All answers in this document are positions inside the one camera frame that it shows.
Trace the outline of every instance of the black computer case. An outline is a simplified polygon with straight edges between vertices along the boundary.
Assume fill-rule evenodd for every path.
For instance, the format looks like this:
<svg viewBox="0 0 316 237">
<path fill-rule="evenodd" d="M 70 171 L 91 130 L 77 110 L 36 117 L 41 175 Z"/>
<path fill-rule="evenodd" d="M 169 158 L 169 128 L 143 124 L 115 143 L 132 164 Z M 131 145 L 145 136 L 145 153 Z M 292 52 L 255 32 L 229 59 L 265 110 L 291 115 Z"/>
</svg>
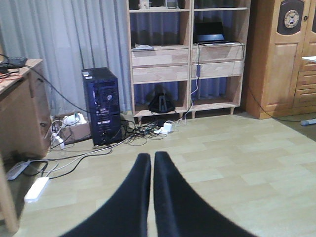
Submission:
<svg viewBox="0 0 316 237">
<path fill-rule="evenodd" d="M 121 141 L 117 77 L 108 68 L 82 69 L 81 72 L 93 145 Z"/>
</svg>

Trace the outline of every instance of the drawer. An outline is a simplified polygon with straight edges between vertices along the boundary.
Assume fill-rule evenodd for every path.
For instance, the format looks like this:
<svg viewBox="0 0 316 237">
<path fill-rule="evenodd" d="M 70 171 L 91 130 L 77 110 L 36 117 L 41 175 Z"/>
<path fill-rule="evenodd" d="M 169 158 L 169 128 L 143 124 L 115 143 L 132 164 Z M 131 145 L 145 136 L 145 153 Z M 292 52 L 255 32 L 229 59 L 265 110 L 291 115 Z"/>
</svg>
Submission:
<svg viewBox="0 0 316 237">
<path fill-rule="evenodd" d="M 219 78 L 239 76 L 243 72 L 243 62 L 203 63 L 201 64 L 201 78 Z M 197 67 L 192 67 L 192 78 L 196 78 Z"/>
<path fill-rule="evenodd" d="M 192 62 L 197 64 L 218 61 L 243 61 L 241 45 L 200 46 L 192 49 Z"/>
<path fill-rule="evenodd" d="M 297 90 L 294 96 L 294 108 L 316 105 L 316 88 Z"/>
<path fill-rule="evenodd" d="M 187 80 L 188 66 L 170 66 L 154 68 L 134 68 L 134 83 L 163 82 L 169 80 Z"/>
<path fill-rule="evenodd" d="M 177 66 L 188 64 L 188 49 L 132 52 L 133 68 Z"/>
<path fill-rule="evenodd" d="M 303 90 L 312 88 L 316 88 L 316 71 L 299 72 L 296 89 Z"/>
</svg>

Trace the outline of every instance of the laptop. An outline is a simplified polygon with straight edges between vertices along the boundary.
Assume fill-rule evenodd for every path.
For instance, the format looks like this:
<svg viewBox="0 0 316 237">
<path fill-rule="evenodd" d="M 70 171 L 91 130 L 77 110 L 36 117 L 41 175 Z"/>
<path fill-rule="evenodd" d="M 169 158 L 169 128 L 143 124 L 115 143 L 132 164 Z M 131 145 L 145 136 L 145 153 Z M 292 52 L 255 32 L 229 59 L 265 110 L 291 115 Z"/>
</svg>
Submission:
<svg viewBox="0 0 316 237">
<path fill-rule="evenodd" d="M 222 22 L 195 23 L 195 43 L 211 46 L 218 44 L 234 44 L 226 41 Z"/>
</svg>

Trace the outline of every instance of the wooden floor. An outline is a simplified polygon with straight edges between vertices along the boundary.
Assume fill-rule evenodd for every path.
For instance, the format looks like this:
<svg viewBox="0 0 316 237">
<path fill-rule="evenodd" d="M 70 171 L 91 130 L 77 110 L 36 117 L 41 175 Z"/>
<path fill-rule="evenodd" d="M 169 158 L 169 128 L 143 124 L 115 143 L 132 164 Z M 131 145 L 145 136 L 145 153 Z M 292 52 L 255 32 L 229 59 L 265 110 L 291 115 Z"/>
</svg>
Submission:
<svg viewBox="0 0 316 237">
<path fill-rule="evenodd" d="M 305 129 L 316 138 L 316 125 Z M 7 233 L 2 223 L 0 236 L 59 236 L 113 194 L 138 153 L 149 153 L 153 163 L 155 151 L 167 151 L 192 187 L 246 230 L 259 237 L 316 237 L 316 142 L 301 132 L 244 113 L 188 119 L 162 140 L 119 145 L 110 155 L 86 158 L 73 173 L 50 180 L 37 202 L 24 205 L 19 232 Z M 88 140 L 47 157 L 81 154 L 91 147 Z M 12 181 L 13 189 L 23 179 Z M 152 200 L 149 236 L 156 237 Z"/>
</svg>

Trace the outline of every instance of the white power adapter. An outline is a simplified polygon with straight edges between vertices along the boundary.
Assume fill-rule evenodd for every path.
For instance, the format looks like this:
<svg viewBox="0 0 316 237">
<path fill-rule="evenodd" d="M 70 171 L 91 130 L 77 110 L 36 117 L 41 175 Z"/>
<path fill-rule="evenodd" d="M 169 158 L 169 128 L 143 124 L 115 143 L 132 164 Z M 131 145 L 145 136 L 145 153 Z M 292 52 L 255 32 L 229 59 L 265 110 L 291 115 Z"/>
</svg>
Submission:
<svg viewBox="0 0 316 237">
<path fill-rule="evenodd" d="M 163 130 L 167 131 L 167 133 L 171 132 L 172 131 L 172 124 L 168 123 L 168 122 L 165 122 L 163 124 Z"/>
</svg>

